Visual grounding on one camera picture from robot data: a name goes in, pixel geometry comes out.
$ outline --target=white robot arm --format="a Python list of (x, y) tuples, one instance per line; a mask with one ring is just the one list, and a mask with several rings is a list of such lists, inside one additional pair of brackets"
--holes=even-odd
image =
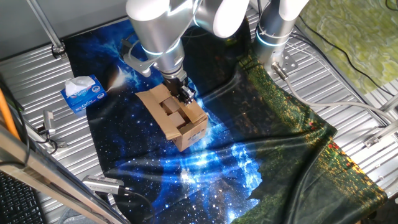
[[(283, 62), (283, 49), (297, 16), (308, 0), (272, 0), (259, 21), (254, 50), (268, 72), (273, 62)], [(126, 11), (148, 60), (130, 53), (123, 56), (132, 68), (150, 76), (158, 69), (166, 87), (181, 102), (189, 104), (194, 91), (188, 87), (180, 41), (190, 26), (200, 26), (217, 37), (233, 35), (241, 25), (249, 0), (128, 0)]]

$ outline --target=silver cylinder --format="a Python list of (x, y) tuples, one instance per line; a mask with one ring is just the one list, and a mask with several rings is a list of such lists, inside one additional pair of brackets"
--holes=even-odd
[(273, 0), (261, 14), (253, 48), (264, 68), (271, 74), (274, 62), (282, 64), (284, 49), (296, 19), (285, 21), (279, 15), (280, 0)]

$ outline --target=metal bracket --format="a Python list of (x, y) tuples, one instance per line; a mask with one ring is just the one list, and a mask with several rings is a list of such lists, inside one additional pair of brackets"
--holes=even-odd
[(383, 130), (379, 131), (378, 133), (370, 137), (368, 140), (364, 142), (364, 144), (367, 148), (370, 148), (376, 143), (381, 142), (384, 138), (388, 138), (392, 134), (398, 137), (397, 132), (398, 132), (398, 121), (395, 121), (390, 125), (388, 125), (387, 127), (385, 127)]

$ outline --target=green fabric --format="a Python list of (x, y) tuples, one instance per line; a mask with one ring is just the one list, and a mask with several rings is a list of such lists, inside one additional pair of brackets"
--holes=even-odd
[(296, 223), (356, 222), (386, 202), (384, 191), (333, 142), (336, 129), (279, 88), (251, 51), (240, 59), (238, 69), (286, 124), (284, 133), (296, 138), (270, 140), (257, 149), (257, 158), (263, 161), (262, 183), (251, 198), (260, 202), (234, 224), (280, 223), (292, 180), (307, 158), (321, 149), (300, 194)]
[[(396, 8), (395, 0), (389, 0), (389, 5)], [(310, 0), (301, 15), (312, 29), (345, 50), (353, 64), (379, 85), (398, 78), (398, 12), (389, 10), (385, 0)], [(305, 28), (300, 19), (297, 25), (362, 93), (377, 88), (353, 70), (340, 51)]]

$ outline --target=box flap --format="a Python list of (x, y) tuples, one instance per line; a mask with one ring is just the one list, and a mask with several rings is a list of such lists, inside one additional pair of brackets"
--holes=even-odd
[(183, 103), (179, 102), (178, 99), (173, 97), (173, 99), (178, 103), (181, 107), (182, 111), (188, 116), (189, 120), (196, 124), (197, 122), (203, 121), (207, 115), (202, 110), (202, 108), (198, 105), (198, 103), (193, 100), (191, 104), (185, 106)]
[(158, 102), (156, 100), (155, 96), (151, 93), (151, 90), (136, 93), (136, 95), (141, 99), (141, 101), (144, 103), (146, 108), (149, 110), (150, 114), (154, 117), (157, 124), (160, 126), (160, 128), (166, 135), (167, 140), (171, 140), (173, 138), (177, 138), (177, 137), (181, 136), (180, 131), (174, 126), (173, 122), (170, 120), (170, 118), (164, 112), (163, 108), (159, 105), (160, 102), (164, 101), (169, 96), (167, 96), (164, 100)]
[(155, 88), (149, 90), (157, 103), (165, 101), (167, 98), (171, 97), (170, 91), (163, 84), (157, 85)]

